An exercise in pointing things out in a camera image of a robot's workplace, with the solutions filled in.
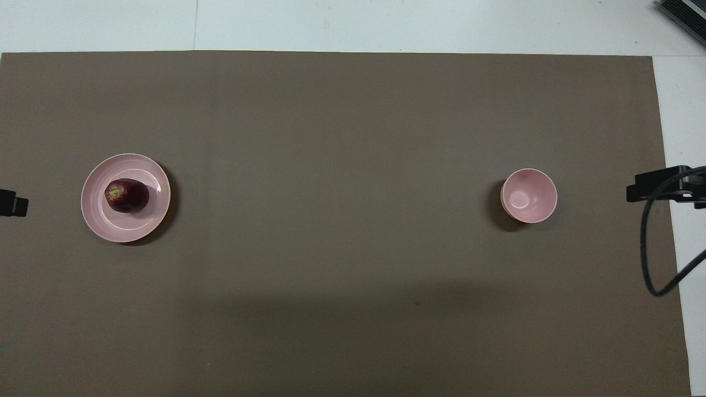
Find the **black ribbed panel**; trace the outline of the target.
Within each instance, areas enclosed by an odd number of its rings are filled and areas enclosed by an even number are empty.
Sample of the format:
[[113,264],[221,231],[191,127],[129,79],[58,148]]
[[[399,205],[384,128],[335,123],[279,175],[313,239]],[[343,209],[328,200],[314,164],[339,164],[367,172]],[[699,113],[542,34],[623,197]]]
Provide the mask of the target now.
[[680,26],[706,34],[706,0],[656,0],[658,10]]

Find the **brown table mat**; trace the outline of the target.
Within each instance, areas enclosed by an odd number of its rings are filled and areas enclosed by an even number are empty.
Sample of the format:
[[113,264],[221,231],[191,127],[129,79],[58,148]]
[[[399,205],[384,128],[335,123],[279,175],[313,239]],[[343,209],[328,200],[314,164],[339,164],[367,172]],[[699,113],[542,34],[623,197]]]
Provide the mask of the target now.
[[[172,195],[116,243],[81,191],[122,153]],[[648,56],[3,53],[0,397],[690,394],[625,200],[665,165]]]

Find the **pink bowl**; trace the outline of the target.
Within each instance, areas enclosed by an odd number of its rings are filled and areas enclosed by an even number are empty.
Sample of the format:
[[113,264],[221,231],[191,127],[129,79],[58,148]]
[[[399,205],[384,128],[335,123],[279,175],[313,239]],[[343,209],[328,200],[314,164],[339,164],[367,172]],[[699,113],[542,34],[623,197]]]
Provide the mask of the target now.
[[557,210],[558,190],[548,174],[535,168],[522,168],[502,181],[500,201],[510,218],[537,224],[549,219]]

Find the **dark red apple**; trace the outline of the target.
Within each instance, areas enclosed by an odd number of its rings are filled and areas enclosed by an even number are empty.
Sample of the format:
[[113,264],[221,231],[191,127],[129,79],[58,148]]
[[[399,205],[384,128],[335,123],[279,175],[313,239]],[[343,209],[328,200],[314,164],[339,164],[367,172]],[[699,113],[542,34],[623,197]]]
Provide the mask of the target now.
[[104,189],[109,208],[119,213],[137,213],[149,203],[149,189],[136,179],[114,179]]

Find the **pink plate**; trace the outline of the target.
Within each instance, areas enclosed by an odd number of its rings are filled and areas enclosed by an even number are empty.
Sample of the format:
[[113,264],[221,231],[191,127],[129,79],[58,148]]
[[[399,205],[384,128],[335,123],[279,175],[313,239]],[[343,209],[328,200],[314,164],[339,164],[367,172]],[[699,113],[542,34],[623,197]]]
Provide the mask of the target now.
[[[136,213],[119,213],[109,207],[104,189],[115,179],[134,179],[146,185],[149,201]],[[83,219],[97,236],[109,242],[134,242],[149,236],[164,221],[172,189],[164,169],[137,153],[114,155],[88,175],[81,191]]]

